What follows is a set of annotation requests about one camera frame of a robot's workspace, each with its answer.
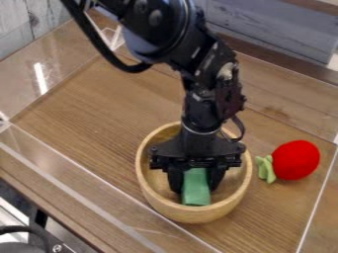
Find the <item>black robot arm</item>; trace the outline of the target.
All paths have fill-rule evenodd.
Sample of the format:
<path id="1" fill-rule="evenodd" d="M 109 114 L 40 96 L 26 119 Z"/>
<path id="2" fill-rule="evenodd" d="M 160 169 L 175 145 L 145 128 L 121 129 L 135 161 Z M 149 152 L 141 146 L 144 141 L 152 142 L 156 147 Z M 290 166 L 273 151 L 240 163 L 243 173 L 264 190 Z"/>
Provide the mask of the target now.
<path id="1" fill-rule="evenodd" d="M 98 0 L 121 24 L 127 49 L 149 65 L 165 64 L 180 75 L 184 99 L 177 134 L 149 149 L 151 167 L 168 175 L 169 189 L 183 190 L 183 174 L 205 170 L 213 190 L 231 167 L 241 165 L 245 146 L 221 134 L 240 122 L 245 96 L 236 54 L 207 28 L 193 0 Z"/>

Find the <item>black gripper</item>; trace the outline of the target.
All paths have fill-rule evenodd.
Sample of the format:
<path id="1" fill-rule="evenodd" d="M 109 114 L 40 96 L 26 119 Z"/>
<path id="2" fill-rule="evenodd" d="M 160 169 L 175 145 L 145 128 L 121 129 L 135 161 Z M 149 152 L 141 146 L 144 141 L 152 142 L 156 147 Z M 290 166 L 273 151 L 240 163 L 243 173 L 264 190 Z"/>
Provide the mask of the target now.
<path id="1" fill-rule="evenodd" d="M 229 141 L 216 133 L 193 135 L 181 130 L 168 140 L 152 144 L 148 151 L 151 168 L 168 171 L 169 189 L 179 194 L 183 186 L 181 171 L 189 168 L 208 169 L 208 189 L 215 191 L 227 169 L 241 165 L 245 145 Z"/>

